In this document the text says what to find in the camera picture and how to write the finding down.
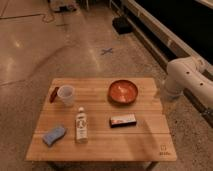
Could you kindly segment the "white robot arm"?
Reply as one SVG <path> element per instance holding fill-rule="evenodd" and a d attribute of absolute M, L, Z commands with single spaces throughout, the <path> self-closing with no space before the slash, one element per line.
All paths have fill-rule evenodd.
<path fill-rule="evenodd" d="M 164 90 L 170 99 L 174 99 L 188 89 L 207 105 L 203 114 L 213 117 L 213 81 L 203 75 L 205 69 L 205 60 L 198 56 L 170 61 L 166 68 Z"/>

